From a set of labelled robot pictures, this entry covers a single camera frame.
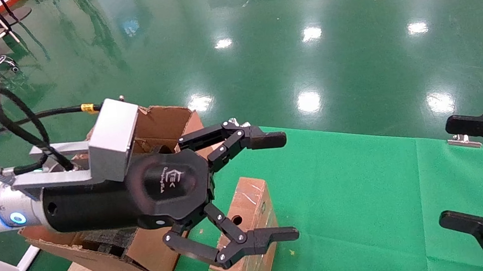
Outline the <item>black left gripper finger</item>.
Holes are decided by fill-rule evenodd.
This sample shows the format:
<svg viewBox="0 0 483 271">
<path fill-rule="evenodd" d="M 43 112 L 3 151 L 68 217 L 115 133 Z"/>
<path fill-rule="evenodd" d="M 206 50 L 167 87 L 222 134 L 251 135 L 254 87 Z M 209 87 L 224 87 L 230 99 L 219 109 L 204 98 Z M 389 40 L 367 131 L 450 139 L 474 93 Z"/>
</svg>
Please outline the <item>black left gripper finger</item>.
<svg viewBox="0 0 483 271">
<path fill-rule="evenodd" d="M 218 172 L 241 150 L 272 149 L 284 147 L 287 143 L 285 132 L 265 132 L 258 126 L 241 126 L 223 121 L 215 126 L 205 127 L 195 132 L 183 135 L 178 139 L 181 150 L 200 151 L 218 144 L 207 156 L 208 168 Z"/>
<path fill-rule="evenodd" d="M 217 249 L 184 238 L 182 233 L 185 227 L 179 224 L 174 224 L 164 235 L 165 245 L 189 258 L 222 269 L 230 269 L 245 256 L 265 255 L 274 242 L 294 241 L 299 238 L 299 231 L 295 227 L 269 227 L 243 231 L 212 203 L 204 206 L 203 216 L 207 217 L 230 240 L 225 247 Z"/>
</svg>

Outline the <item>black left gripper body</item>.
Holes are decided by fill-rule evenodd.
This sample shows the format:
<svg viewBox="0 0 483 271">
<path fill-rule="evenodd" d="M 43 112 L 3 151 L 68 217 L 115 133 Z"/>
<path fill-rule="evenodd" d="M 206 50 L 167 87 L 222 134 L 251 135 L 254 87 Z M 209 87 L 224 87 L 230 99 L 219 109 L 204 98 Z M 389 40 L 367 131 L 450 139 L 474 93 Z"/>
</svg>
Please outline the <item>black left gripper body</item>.
<svg viewBox="0 0 483 271">
<path fill-rule="evenodd" d="M 51 187 L 43 191 L 49 226 L 57 232 L 194 226 L 214 198 L 209 161 L 191 150 L 144 153 L 123 181 Z"/>
</svg>

